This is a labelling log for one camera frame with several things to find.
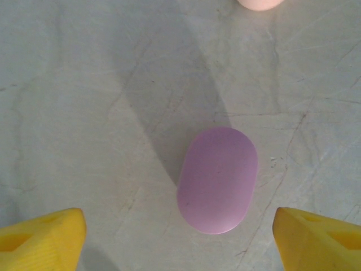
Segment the pink soap bar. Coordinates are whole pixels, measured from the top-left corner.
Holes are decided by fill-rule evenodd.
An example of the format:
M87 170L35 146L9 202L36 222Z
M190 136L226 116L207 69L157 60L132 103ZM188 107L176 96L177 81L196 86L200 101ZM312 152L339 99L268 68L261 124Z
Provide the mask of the pink soap bar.
M191 143L178 186L184 219L207 234L225 233L247 213L258 171L256 148L240 131L211 128Z
M242 6L254 11L270 10L283 1L284 0L238 0Z

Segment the gray surface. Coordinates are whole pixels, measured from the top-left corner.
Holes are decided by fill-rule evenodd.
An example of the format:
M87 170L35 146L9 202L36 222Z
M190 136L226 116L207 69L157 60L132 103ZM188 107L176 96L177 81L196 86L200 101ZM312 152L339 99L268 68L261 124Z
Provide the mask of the gray surface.
M282 270L279 206L361 223L361 1L0 3L0 226L83 208L79 271ZM233 231L181 218L190 140L231 125L260 169Z

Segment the scratch on floor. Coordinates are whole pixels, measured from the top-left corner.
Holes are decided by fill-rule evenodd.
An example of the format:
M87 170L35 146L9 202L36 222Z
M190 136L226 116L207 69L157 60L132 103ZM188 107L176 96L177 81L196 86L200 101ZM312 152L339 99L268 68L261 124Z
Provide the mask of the scratch on floor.
M128 205L127 211L126 211L126 214L125 214L125 215L127 215L127 214L129 213L129 211L133 208L133 205L134 205L134 203L135 203L135 201L136 201L136 199L137 199L137 194L138 194L139 190L140 190L140 187L137 188L136 192L135 192L134 195L132 196L132 199L131 199L131 202L130 202L129 205L128 205L128 202L126 202L126 203L124 204L124 207L126 207L126 206Z
M112 108L117 104L117 102L121 99L123 93L126 91L129 82L131 81L131 79L133 79L136 71L139 69L139 67L141 66L140 64L142 63L141 60L144 57L145 53L147 52L147 50L149 49L149 47L152 45L153 40L149 39L149 42L145 45L144 49L142 50L142 52L139 54L139 57L136 60L135 66L134 68L131 70L130 74L128 75L127 79L124 82L123 85L123 90L118 94L117 97L115 97L115 99L113 100L113 102L110 104L108 110L107 110L107 116L109 118L109 115L111 113Z
M166 225L166 227L165 227L165 229L164 229L164 231L163 231L160 238L162 238L166 234L166 232L168 231L169 224L170 224L170 217L171 217L171 211L169 212L169 216L168 216L168 219L167 219L167 225Z
M262 187L264 187L265 185L267 185L269 182L270 182L270 181L265 182L263 185L261 185L261 186L259 186L259 187L257 187L257 188L262 188Z
M241 254L243 254L243 253L245 253L245 252L246 252L246 250L242 250L241 252L237 253L237 254L235 255L235 257L240 256Z
M30 192L33 191L35 188L37 188L39 186L39 184L36 184L28 189L24 189L24 188L20 188L20 187L13 187L10 185L5 185L3 183L0 183L0 187L4 187L5 189L11 189L11 190L16 190L16 191L20 191L22 194L26 193L26 192Z
M339 102L344 102L344 103L361 104L361 102L357 102L357 101L355 101L355 100L340 100L340 99L337 99L337 101L339 101Z
M361 209L361 206L360 205L358 205L358 204L356 204L355 206L353 206L352 208L351 208L351 210L350 210L350 212L345 216L345 218L344 219L342 219L343 221L345 221L346 219L348 219L349 218L349 216L352 214L352 212L353 212L353 210L357 210L356 211L356 214L355 214L355 216L356 215L358 215L359 213L360 213L360 209Z
M299 51L307 51L307 50L312 50L312 49L318 49L318 48L323 48L323 47L332 46L332 45L336 45L336 44L339 44L339 43L351 42L351 41L359 42L361 40L359 38L351 38L351 39L345 39L345 40L342 40L342 41L331 41L331 42L327 42L327 43L324 43L324 44L321 44L321 45L315 45L315 46L309 46L309 47L284 51L284 52L280 53L280 55L283 56L283 55L293 54L293 53L296 53L296 52L299 52Z
M150 134L154 133L157 130L158 126L163 122L163 120L166 117L167 113L168 113L168 111L167 111L167 109L165 109L163 111L162 115L159 117L156 125L154 125L154 127L149 131Z
M350 86L350 89L352 89L360 80L361 80L361 75L359 77L357 77L355 82Z
M298 112L277 112L277 113L237 113L237 112L221 112L218 111L215 113L215 115L219 115L221 117L257 117L257 116L279 116L282 114L288 114L288 115L299 115Z
M338 66L338 65L341 63L341 61L343 61L343 59L344 59L345 57L347 57L347 56L356 48L356 46L358 46L358 45L360 44L360 42L361 42L361 40L359 40L354 46L352 46L351 49L350 49L349 51L347 51L347 53L344 54L344 55L339 59L339 61L338 61L338 62L336 63L336 65L335 65L335 67Z
M297 131L299 130L299 128L302 126L302 124L303 124L303 122L304 122L307 114L309 113L309 109L310 109L310 107L311 107L311 105L312 105L312 102L313 102L314 98L315 98L315 97L312 97L306 113L304 113L304 114L302 115L300 121L298 122L298 125L296 126L296 128L295 128L295 130L294 130L294 132L293 132L293 134L292 134L292 137L291 137L291 139L290 139L290 141L289 141L289 143L288 143L287 149L286 149L286 154L287 154L287 155L289 155L289 148L290 148L290 146L291 146L291 144L292 144L292 141L293 141L293 139L294 139L294 136L296 135L296 132L297 132ZM280 186L282 185L283 181L285 180L285 178L286 178L286 176L287 176L287 171L288 171L287 157L286 157L286 165L285 165L285 169L284 169L284 172L283 172L283 174L282 174L282 177L281 177L281 181L280 181L279 184L277 185L274 193L272 194L271 200L269 201L269 203L268 203L268 205L266 206L264 212L262 213L261 220L260 220L260 222L259 222L259 224L258 224L258 227L256 228L254 234L252 235L251 240L250 240L250 242L248 243L247 249L246 249L245 252L243 253L242 258L240 259L240 261L239 261L239 263L238 263L238 265L237 265L237 267L236 267L235 270L238 270L238 267L241 265L241 263L242 263L245 255L246 255L247 252L248 252L248 249L249 249L250 245L252 244L252 242L253 242L253 240L254 240L254 237L256 236L256 234L258 233L258 231L259 231L259 229L260 229L260 227L261 227L261 225L262 225L262 222L263 222L263 219L265 218L266 212L268 211L269 207L271 206L271 203L272 203L275 195L277 194L278 189L280 188Z
M322 19L324 19L325 17L327 17L328 15L332 14L334 11L338 10L340 7L346 6L348 3L352 2L352 0L346 1L334 8L332 8L331 10L329 10L328 12L324 13L322 16L318 17L317 19L313 20L311 23L309 23L308 25L306 25L305 27L301 28L296 34L294 34L289 40L288 42L286 42L284 44L284 46L290 44L295 38L297 38L300 34L302 34L305 30L309 29L310 27L314 26L317 22L321 21Z
M290 127L290 128L274 128L274 127L252 127L251 128L258 128L258 129L271 129L271 130L293 130L296 127Z
M293 158L292 155L288 154L287 157L290 157L290 159L291 159L293 162L295 162L297 165L301 166L300 163L297 162L297 161L295 160L295 158Z

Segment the pink object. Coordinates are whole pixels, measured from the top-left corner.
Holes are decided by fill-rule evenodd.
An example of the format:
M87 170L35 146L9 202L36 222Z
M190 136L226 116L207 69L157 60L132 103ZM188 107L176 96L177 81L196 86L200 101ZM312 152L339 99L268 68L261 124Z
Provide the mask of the pink object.
M238 0L242 6L254 11L270 10L283 1L284 0Z
M178 187L184 219L202 233L225 233L247 213L256 176L256 148L240 131L211 128L190 145Z

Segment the oval object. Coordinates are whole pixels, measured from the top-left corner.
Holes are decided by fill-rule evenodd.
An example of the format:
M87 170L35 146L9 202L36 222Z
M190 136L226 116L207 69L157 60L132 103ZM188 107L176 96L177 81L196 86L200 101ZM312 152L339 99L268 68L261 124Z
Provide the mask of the oval object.
M238 0L238 2L249 10L265 11L278 6L283 0Z
M247 213L258 171L256 148L240 131L217 127L191 143L178 186L184 219L207 234L225 233Z

